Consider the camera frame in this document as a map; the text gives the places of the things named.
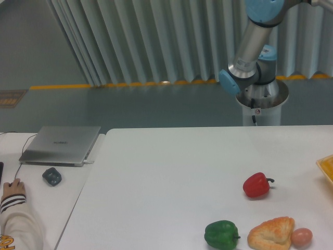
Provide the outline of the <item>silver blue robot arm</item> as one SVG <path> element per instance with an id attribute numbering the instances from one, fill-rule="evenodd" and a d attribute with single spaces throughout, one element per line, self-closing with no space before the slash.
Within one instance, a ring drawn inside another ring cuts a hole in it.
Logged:
<path id="1" fill-rule="evenodd" d="M 245 1 L 248 23 L 219 83 L 231 95 L 277 74 L 332 76 L 332 1 Z"/>

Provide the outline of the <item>person's hand on mouse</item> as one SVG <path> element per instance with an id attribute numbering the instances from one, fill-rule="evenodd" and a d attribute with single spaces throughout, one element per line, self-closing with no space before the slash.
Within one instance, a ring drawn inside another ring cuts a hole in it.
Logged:
<path id="1" fill-rule="evenodd" d="M 1 201 L 13 195 L 26 195 L 24 183 L 19 178 L 13 180 L 12 183 L 5 182 L 3 184 L 3 195 Z"/>

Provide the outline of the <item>cream striped sleeve forearm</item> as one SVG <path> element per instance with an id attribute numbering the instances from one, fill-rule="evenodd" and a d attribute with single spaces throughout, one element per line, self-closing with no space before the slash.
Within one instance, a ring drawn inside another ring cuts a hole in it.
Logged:
<path id="1" fill-rule="evenodd" d="M 42 249 L 43 235 L 24 194 L 1 202 L 1 249 Z"/>

